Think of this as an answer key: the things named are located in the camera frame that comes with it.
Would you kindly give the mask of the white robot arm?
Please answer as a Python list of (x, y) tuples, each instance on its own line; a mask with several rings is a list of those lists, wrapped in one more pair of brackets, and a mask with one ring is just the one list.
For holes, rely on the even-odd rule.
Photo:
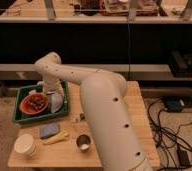
[(46, 91), (60, 92), (62, 80), (80, 86), (82, 110), (104, 171), (153, 171), (131, 123), (124, 101), (127, 82), (122, 75), (63, 65), (55, 52), (38, 59), (35, 69)]

